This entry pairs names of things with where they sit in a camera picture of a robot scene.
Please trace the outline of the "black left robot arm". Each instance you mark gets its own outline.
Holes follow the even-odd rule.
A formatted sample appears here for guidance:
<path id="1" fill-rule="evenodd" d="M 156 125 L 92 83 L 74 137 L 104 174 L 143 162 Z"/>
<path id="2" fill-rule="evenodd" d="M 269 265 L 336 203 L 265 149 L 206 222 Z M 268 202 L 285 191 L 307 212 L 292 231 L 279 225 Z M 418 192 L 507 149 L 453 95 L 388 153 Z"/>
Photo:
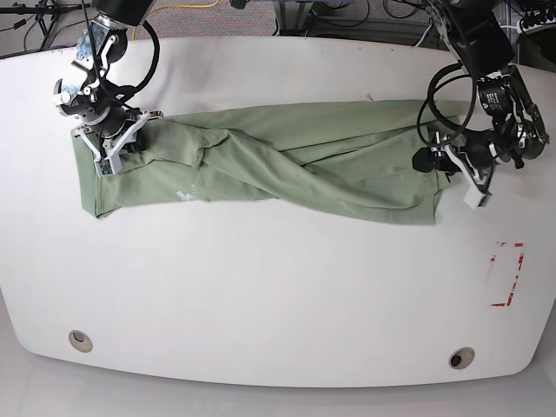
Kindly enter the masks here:
<path id="1" fill-rule="evenodd" d="M 493 1 L 426 1 L 425 9 L 454 64 L 440 69 L 427 89 L 419 116 L 430 110 L 446 133 L 418 128 L 423 144 L 413 157 L 414 169 L 447 175 L 461 173 L 468 183 L 465 203 L 473 208 L 486 204 L 495 168 L 513 162 L 522 169 L 549 143 L 538 106 L 533 102 L 516 65 L 513 47 L 493 14 Z M 462 78 L 472 82 L 470 104 L 481 105 L 492 119 L 492 128 L 476 131 L 449 120 L 434 102 L 444 86 Z"/>

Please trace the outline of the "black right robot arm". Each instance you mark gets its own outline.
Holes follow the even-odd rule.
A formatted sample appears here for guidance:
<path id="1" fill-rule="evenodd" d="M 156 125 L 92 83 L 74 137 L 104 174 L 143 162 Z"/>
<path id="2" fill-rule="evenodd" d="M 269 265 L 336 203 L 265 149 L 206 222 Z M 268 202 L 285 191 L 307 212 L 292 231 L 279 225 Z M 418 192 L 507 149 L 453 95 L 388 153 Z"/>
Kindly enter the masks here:
<path id="1" fill-rule="evenodd" d="M 148 121 L 163 117 L 160 111 L 128 105 L 148 85 L 160 58 L 160 41 L 146 20 L 152 5 L 151 1 L 93 1 L 91 8 L 97 16 L 84 17 L 86 29 L 72 61 L 79 74 L 58 80 L 54 88 L 58 111 L 81 121 L 71 135 L 90 150 L 99 177 L 118 174 L 121 155 L 143 151 L 141 129 Z M 149 33 L 154 46 L 149 70 L 137 85 L 117 85 L 108 79 L 109 70 L 128 48 L 127 30 L 138 27 Z"/>

